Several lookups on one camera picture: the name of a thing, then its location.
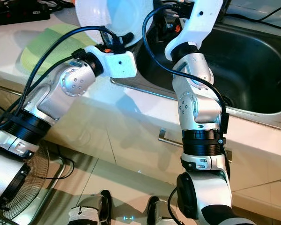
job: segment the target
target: white plate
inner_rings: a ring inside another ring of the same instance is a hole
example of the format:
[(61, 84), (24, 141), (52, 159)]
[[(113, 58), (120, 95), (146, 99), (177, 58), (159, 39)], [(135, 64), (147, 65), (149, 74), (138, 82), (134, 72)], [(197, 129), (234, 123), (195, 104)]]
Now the white plate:
[[(75, 8), (81, 26), (104, 25), (118, 36), (133, 33), (133, 40), (126, 45), (129, 47), (142, 38), (142, 24), (153, 10), (153, 0), (76, 0)], [(99, 31), (86, 33), (93, 41), (102, 43)]]

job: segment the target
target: tiled floor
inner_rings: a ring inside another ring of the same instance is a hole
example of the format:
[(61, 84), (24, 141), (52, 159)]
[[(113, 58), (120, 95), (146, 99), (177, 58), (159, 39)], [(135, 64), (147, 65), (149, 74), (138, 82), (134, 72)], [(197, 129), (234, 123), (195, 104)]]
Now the tiled floor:
[[(132, 172), (115, 164), (92, 158), (83, 153), (62, 149), (78, 166), (67, 179), (59, 180), (53, 198), (46, 205), (42, 218), (37, 224), (66, 225), (68, 212), (81, 200), (103, 189), (113, 197), (112, 225), (146, 224), (146, 207), (150, 196), (156, 195), (167, 200), (174, 186), (162, 181)], [(177, 197), (172, 200), (176, 209)], [(278, 221), (242, 209), (236, 209), (240, 216), (250, 218), (258, 225), (281, 225)], [(178, 217), (187, 225), (195, 225), (177, 211)]]

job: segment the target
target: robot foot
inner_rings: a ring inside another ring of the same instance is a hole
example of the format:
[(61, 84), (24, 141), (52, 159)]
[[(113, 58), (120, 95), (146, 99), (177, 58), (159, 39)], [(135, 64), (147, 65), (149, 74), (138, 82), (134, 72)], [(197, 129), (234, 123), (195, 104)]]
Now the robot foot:
[(156, 196), (149, 199), (147, 215), (147, 225), (177, 225), (169, 214), (167, 202)]
[(110, 225), (111, 224), (111, 194), (108, 190), (103, 190), (99, 194), (92, 194), (83, 199), (77, 207), (69, 212), (70, 222), (68, 225), (87, 224)]

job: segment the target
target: fan grille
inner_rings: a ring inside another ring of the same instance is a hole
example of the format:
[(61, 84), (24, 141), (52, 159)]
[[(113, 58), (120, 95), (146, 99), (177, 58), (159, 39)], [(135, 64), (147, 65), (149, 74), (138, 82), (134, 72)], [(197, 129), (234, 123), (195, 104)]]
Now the fan grille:
[(15, 198), (7, 204), (9, 211), (0, 210), (0, 225), (19, 215), (36, 198), (41, 190), (49, 167), (49, 154), (45, 142), (41, 142), (32, 159), (26, 162), (31, 171)]

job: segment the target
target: cable connector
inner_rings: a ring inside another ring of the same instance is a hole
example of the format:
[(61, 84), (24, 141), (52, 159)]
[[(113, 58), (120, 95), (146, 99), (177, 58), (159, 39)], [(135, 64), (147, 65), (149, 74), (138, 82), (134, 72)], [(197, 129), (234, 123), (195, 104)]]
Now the cable connector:
[(192, 14), (194, 2), (180, 0), (177, 4), (173, 4), (172, 10), (175, 11), (179, 18), (189, 19)]

